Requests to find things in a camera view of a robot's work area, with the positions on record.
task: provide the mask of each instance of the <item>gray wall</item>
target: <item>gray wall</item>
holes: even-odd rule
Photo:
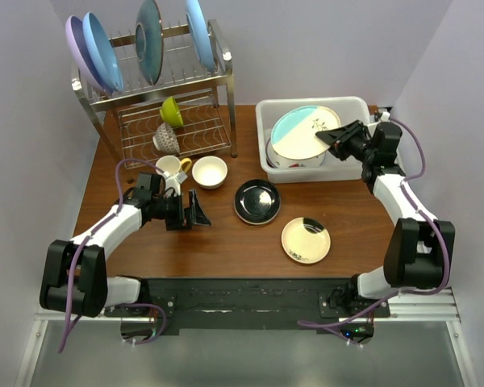
[[[200,0],[233,52],[236,103],[358,95],[392,105],[451,0]],[[141,0],[51,0],[63,23],[94,12],[106,30],[134,30]],[[158,0],[165,26],[185,0]]]
[[[97,136],[46,0],[0,1],[0,386],[13,385],[47,246],[73,232]]]
[[[416,193],[457,228],[451,284],[484,386],[484,0],[453,2],[395,106],[427,153]],[[404,147],[410,172],[418,159]]]

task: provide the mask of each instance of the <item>wooden table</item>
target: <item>wooden table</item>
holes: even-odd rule
[[[198,190],[211,227],[166,231],[163,221],[153,220],[111,254],[108,276],[350,277],[382,265],[393,225],[361,181],[277,185],[282,208],[270,224],[253,227],[239,220],[233,210],[236,190],[247,180],[265,179],[266,174],[258,159],[255,106],[238,106],[236,118],[238,158],[232,159],[229,150],[215,153],[228,166],[224,184],[207,191],[198,187],[189,173],[182,186],[183,192]],[[118,135],[111,117],[106,121],[106,130],[112,138]],[[99,143],[76,234],[95,224],[118,198],[114,170],[114,161],[105,145]],[[135,169],[133,174],[146,170],[150,171]],[[126,189],[128,184],[123,183],[123,187]],[[282,249],[283,227],[301,216],[321,222],[332,238],[328,256],[318,264],[298,264]]]

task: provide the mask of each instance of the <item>mug handle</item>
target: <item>mug handle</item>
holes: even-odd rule
[[[181,168],[183,169],[183,172],[187,173],[191,166],[192,166],[192,160],[189,159],[188,157],[181,160]]]

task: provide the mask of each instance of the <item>plastic bin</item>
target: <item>plastic bin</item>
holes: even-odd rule
[[[340,117],[341,125],[361,120],[369,124],[368,106],[359,97],[336,98],[304,98],[304,99],[265,99],[257,105],[257,131],[260,165],[267,173],[267,178],[273,183],[298,183],[306,181],[336,181],[357,180],[361,178],[362,164],[349,157],[346,161],[337,160],[327,154],[323,163],[314,168],[276,169],[267,164],[265,155],[265,130],[272,129],[274,124],[289,111],[308,105],[326,106],[335,111]]]

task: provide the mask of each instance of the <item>metal dish rack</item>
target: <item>metal dish rack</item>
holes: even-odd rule
[[[219,25],[208,21],[208,33],[213,48],[215,71],[207,72],[199,63],[188,25],[178,24],[163,29],[164,55],[161,75],[155,85],[149,85],[140,74],[136,57],[135,36],[118,33],[111,37],[125,90],[107,96],[98,93],[81,79],[78,67],[72,66],[72,87],[85,112],[115,162],[123,158],[140,158],[155,162],[163,156],[152,143],[152,135],[162,123],[161,103],[174,96],[180,106],[185,126],[176,128],[180,144],[179,157],[198,155],[223,148],[231,148],[237,156],[236,122],[232,54]],[[229,130],[219,113],[219,86],[226,87]],[[104,130],[106,112],[110,111],[119,126],[119,146],[115,146]],[[141,163],[128,162],[127,169]]]

